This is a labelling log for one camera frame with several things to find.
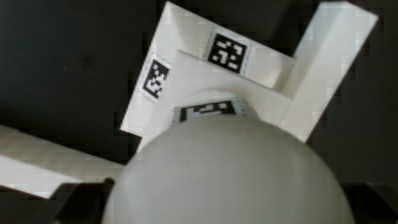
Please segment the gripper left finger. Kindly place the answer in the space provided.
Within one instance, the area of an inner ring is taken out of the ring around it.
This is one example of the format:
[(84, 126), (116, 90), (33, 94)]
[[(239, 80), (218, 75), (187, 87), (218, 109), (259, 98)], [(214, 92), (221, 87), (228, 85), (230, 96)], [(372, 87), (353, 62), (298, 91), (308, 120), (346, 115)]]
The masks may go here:
[(33, 224), (100, 224), (113, 179), (63, 183), (33, 216)]

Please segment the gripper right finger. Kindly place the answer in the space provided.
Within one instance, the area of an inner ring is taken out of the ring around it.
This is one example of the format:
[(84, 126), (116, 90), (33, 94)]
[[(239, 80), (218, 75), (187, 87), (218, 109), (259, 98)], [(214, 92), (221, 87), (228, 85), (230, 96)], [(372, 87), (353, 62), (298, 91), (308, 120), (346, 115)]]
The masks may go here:
[(354, 224), (398, 224), (398, 189), (381, 183), (351, 183), (342, 191)]

